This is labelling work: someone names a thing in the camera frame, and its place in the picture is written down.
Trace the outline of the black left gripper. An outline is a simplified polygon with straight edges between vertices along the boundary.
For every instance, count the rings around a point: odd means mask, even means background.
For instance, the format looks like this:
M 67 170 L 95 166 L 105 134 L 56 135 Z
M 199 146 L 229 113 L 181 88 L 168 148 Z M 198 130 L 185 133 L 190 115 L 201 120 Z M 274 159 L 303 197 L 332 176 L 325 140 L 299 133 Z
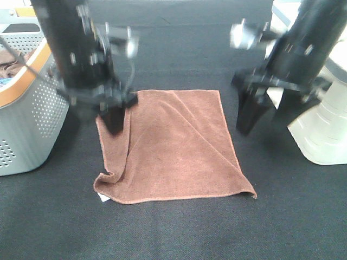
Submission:
M 137 98 L 130 87 L 134 72 L 122 83 L 114 71 L 113 55 L 133 61 L 138 46 L 139 35 L 130 27 L 57 23 L 57 92 L 84 113 L 100 113 L 109 134 L 117 135 L 124 127 L 124 107 L 133 105 Z

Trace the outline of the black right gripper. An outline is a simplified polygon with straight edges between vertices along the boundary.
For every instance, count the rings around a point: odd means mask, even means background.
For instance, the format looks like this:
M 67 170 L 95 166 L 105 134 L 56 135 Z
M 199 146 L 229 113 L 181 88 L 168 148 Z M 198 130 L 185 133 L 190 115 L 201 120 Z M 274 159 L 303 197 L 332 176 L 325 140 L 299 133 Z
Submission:
M 298 18 L 284 33 L 242 21 L 232 24 L 230 46 L 250 50 L 273 41 L 264 63 L 237 71 L 231 84 L 237 88 L 239 108 L 236 129 L 248 135 L 273 102 L 269 88 L 281 88 L 283 94 L 272 122 L 276 130 L 285 130 L 297 117 L 320 104 L 320 92 L 327 85 L 317 76 L 333 48 L 333 20 Z

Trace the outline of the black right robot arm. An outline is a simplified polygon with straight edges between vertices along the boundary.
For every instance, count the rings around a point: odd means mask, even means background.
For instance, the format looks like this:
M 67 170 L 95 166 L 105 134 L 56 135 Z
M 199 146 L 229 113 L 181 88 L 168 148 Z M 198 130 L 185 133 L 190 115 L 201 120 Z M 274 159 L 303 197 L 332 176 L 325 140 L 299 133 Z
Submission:
M 230 46 L 250 50 L 273 41 L 259 67 L 237 71 L 231 81 L 239 95 L 237 130 L 248 135 L 273 107 L 267 91 L 282 89 L 273 122 L 286 128 L 320 103 L 318 92 L 328 86 L 317 77 L 346 27 L 346 1 L 302 1 L 297 18 L 285 33 L 242 21 L 230 29 Z

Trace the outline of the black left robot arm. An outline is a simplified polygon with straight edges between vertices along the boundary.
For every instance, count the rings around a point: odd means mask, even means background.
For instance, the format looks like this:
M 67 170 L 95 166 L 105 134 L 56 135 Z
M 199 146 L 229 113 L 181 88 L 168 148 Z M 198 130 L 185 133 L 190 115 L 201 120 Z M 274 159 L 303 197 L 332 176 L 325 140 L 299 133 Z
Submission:
M 55 59 L 56 91 L 82 121 L 99 118 L 109 134 L 123 129 L 126 109 L 137 103 L 131 89 L 134 72 L 123 83 L 113 54 L 134 70 L 139 36 L 127 28 L 97 27 L 87 1 L 32 1 L 32 7 Z

